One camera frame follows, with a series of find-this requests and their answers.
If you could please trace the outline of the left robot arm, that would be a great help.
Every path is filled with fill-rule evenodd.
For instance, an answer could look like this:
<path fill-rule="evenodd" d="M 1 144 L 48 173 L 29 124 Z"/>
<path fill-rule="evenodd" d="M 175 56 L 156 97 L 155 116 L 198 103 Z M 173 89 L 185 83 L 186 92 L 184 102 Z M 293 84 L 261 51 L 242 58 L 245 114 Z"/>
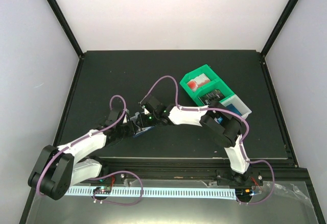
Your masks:
<path fill-rule="evenodd" d="M 139 114 L 111 110 L 85 135 L 58 147 L 44 147 L 28 178 L 28 186 L 53 200 L 62 198 L 71 186 L 88 179 L 99 183 L 109 179 L 110 171 L 99 160 L 88 156 L 109 143 L 133 136 L 138 131 Z"/>

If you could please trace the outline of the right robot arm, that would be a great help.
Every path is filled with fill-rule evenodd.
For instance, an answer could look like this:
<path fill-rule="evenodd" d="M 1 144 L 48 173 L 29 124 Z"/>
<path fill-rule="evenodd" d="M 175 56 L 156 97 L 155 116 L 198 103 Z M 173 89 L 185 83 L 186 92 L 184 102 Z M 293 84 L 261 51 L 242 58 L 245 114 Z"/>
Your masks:
<path fill-rule="evenodd" d="M 144 109 L 138 116 L 141 128 L 158 125 L 202 127 L 213 134 L 216 144 L 227 153 L 231 173 L 226 180 L 239 186 L 250 180 L 250 160 L 243 145 L 249 133 L 249 124 L 242 116 L 227 110 L 220 102 L 200 107 L 165 106 L 149 94 L 139 104 Z"/>

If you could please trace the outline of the blue card holder wallet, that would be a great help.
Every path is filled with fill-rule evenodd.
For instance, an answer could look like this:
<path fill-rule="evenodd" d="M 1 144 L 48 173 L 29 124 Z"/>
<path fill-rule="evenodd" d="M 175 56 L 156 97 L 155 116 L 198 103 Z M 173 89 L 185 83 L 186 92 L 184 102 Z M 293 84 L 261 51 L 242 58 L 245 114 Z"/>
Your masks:
<path fill-rule="evenodd" d="M 130 118 L 131 121 L 133 121 L 135 124 L 136 124 L 136 119 L 137 119 L 137 116 L 140 114 L 140 112 L 136 112 L 135 115 L 133 117 Z M 140 136 L 141 134 L 149 131 L 150 129 L 154 128 L 153 127 L 147 127 L 147 128 L 140 128 L 139 126 L 138 127 L 138 132 L 133 136 L 133 138 L 137 137 L 137 136 Z"/>

